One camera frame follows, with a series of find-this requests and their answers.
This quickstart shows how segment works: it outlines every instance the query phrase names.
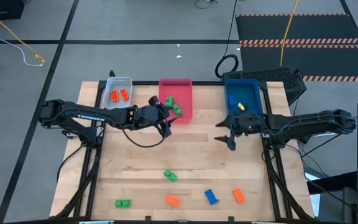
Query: small plastic container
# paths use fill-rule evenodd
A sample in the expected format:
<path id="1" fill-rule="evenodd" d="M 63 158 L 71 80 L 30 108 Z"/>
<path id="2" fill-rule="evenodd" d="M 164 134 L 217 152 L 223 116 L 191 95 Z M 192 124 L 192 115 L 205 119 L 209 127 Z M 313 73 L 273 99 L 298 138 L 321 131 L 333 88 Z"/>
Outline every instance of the small plastic container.
<path id="1" fill-rule="evenodd" d="M 122 99 L 120 90 L 125 89 L 129 95 L 129 99 L 124 101 Z M 111 92 L 117 90 L 119 101 L 111 101 Z M 129 77 L 110 77 L 107 79 L 106 87 L 104 89 L 103 103 L 104 108 L 111 110 L 113 108 L 125 108 L 132 106 L 132 96 L 134 94 L 134 88 L 132 86 L 132 79 Z"/>
<path id="2" fill-rule="evenodd" d="M 190 78 L 162 78 L 158 88 L 158 100 L 165 105 L 168 96 L 173 96 L 173 104 L 178 105 L 183 115 L 175 123 L 189 123 L 193 118 L 193 80 Z M 173 110 L 169 119 L 176 118 Z"/>
<path id="3" fill-rule="evenodd" d="M 263 113 L 259 83 L 256 79 L 227 79 L 224 82 L 224 94 L 227 114 L 240 114 L 239 103 L 245 106 L 247 111 Z"/>

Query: wooden tabletop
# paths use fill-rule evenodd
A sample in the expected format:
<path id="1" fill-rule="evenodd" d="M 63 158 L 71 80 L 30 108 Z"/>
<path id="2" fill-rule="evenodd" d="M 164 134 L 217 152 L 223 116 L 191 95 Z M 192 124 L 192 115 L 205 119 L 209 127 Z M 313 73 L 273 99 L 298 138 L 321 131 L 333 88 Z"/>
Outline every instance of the wooden tabletop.
<path id="1" fill-rule="evenodd" d="M 93 106 L 98 82 L 83 82 L 78 104 Z M 268 83 L 273 113 L 290 115 L 282 83 Z M 133 104 L 144 106 L 158 95 L 158 86 L 134 86 Z M 236 139 L 237 150 L 230 151 L 215 136 L 229 134 L 227 128 L 214 125 L 226 116 L 223 86 L 193 86 L 193 119 L 189 124 L 173 124 L 172 135 L 161 145 L 142 149 L 129 142 L 122 132 L 106 128 L 92 219 L 272 221 L 273 208 L 265 162 L 261 160 L 262 141 L 259 134 Z M 89 121 L 79 120 L 89 125 Z M 161 139 L 154 128 L 128 131 L 138 143 L 153 144 Z M 288 143 L 297 148 L 296 141 Z M 80 145 L 68 140 L 65 157 Z M 80 151 L 63 167 L 50 214 L 56 215 L 78 188 L 85 150 Z M 289 191 L 296 201 L 313 216 L 310 196 L 303 175 L 299 153 L 282 149 L 282 161 Z M 173 183 L 163 172 L 174 171 Z M 246 202 L 238 204 L 234 188 L 241 188 Z M 204 191 L 212 189 L 219 203 L 210 205 Z M 180 198 L 180 206 L 164 202 L 166 194 Z M 282 194 L 278 193 L 280 211 L 285 217 Z M 116 208 L 117 199 L 131 199 L 130 208 Z"/>

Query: red tray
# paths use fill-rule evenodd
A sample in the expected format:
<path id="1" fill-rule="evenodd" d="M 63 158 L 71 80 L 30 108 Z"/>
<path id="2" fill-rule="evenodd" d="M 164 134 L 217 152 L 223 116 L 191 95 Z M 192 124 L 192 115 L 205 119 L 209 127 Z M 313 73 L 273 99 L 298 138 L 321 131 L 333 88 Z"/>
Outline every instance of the red tray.
<path id="1" fill-rule="evenodd" d="M 190 78 L 162 78 L 158 89 L 158 99 L 165 104 L 167 97 L 173 96 L 173 104 L 178 105 L 183 115 L 175 123 L 189 123 L 193 118 L 193 81 Z M 176 118 L 173 110 L 169 119 Z"/>

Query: white cable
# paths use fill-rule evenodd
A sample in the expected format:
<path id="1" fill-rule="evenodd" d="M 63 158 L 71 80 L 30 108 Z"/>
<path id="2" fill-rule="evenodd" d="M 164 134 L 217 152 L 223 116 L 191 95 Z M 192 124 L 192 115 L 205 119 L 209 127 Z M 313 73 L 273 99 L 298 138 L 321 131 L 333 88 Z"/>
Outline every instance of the white cable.
<path id="1" fill-rule="evenodd" d="M 4 42 L 5 44 L 9 44 L 10 46 L 13 46 L 13 47 L 19 49 L 19 50 L 22 52 L 23 62 L 24 62 L 26 65 L 31 66 L 31 67 L 42 67 L 42 66 L 44 65 L 43 63 L 38 64 L 38 65 L 32 65 L 32 64 L 27 63 L 27 62 L 25 61 L 25 54 L 24 54 L 23 50 L 22 50 L 20 47 L 14 45 L 14 44 L 11 44 L 11 43 L 9 43 L 8 41 L 2 40 L 2 39 L 0 39 L 0 41 Z"/>

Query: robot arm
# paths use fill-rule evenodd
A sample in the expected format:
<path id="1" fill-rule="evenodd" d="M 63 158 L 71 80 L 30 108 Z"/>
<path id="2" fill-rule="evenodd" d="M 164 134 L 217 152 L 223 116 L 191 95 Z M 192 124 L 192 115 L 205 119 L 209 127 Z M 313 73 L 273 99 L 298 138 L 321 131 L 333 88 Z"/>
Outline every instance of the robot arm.
<path id="1" fill-rule="evenodd" d="M 216 137 L 225 142 L 232 151 L 236 150 L 234 137 L 240 135 L 262 133 L 269 138 L 270 145 L 283 148 L 291 139 L 298 139 L 307 143 L 315 134 L 332 132 L 350 134 L 356 128 L 352 115 L 344 110 L 322 111 L 320 113 L 303 114 L 299 116 L 283 116 L 279 114 L 253 114 L 243 112 L 239 116 L 227 116 L 224 121 L 216 125 L 231 130 L 229 137 Z"/>
<path id="2" fill-rule="evenodd" d="M 78 105 L 63 100 L 45 101 L 39 118 L 41 126 L 51 128 L 59 126 L 64 130 L 62 133 L 68 137 L 72 134 L 78 136 L 86 147 L 96 147 L 99 132 L 92 127 L 85 127 L 73 118 L 88 119 L 92 121 L 106 122 L 117 129 L 128 129 L 130 131 L 155 127 L 163 138 L 171 135 L 170 126 L 174 121 L 167 121 L 169 107 L 158 103 L 156 96 L 151 97 L 149 106 L 138 108 L 136 105 L 128 108 L 115 108 L 106 110 L 90 106 Z"/>

